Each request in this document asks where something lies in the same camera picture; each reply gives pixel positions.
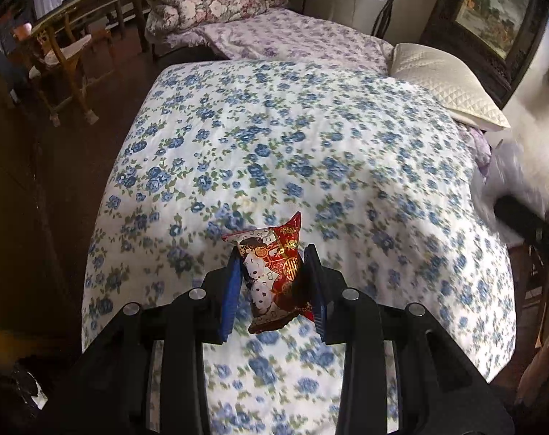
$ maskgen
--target picture frame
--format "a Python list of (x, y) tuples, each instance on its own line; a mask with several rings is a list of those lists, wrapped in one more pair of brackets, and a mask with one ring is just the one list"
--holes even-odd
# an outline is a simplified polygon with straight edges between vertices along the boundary
[(544, 0), (437, 0), (420, 44), (463, 60), (502, 109), (542, 39)]

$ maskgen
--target red candy wrapper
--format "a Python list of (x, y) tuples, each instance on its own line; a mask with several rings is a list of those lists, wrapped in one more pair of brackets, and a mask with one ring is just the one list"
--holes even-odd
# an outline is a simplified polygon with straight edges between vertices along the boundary
[(278, 227), (233, 233), (223, 239), (236, 245), (244, 281), (252, 296), (251, 334), (281, 329), (297, 315), (313, 320), (306, 277), (300, 273), (300, 213)]

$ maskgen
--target silver screw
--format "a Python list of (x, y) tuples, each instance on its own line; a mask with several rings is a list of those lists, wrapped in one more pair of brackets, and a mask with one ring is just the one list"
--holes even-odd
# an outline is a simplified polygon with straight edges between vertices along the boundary
[(125, 315), (135, 315), (139, 312), (139, 304), (129, 303), (124, 306)]
[(190, 289), (188, 296), (190, 297), (190, 299), (194, 299), (195, 301), (198, 301), (206, 297), (206, 291), (203, 290), (201, 287), (195, 287), (193, 289)]
[(343, 289), (342, 295), (347, 301), (356, 301), (359, 299), (359, 292), (351, 287)]
[(411, 303), (408, 309), (409, 312), (411, 312), (413, 315), (416, 315), (417, 317), (421, 317), (423, 314), (425, 314), (425, 308), (419, 303)]

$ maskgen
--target landscape painting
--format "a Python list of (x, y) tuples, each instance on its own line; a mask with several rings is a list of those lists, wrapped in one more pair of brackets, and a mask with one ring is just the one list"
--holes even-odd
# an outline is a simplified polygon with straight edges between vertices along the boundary
[(463, 0), (456, 22), (506, 59), (524, 20), (529, 0)]

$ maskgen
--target blue floral bedsheet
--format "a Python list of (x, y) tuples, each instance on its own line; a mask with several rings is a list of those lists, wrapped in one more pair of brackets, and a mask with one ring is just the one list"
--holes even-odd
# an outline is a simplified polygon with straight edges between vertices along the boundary
[[(489, 381), (511, 357), (516, 321), (506, 248), (474, 215), (472, 169), (456, 123), (415, 85), (312, 63), (172, 66), (105, 189), (84, 348), (125, 303), (167, 304), (224, 266), (232, 246), (221, 234), (300, 210), (301, 250), (316, 244), (379, 303), (422, 302)], [(304, 318), (258, 336), (249, 318), (241, 295), (229, 341), (204, 349), (213, 431), (334, 433), (344, 348), (321, 344)]]

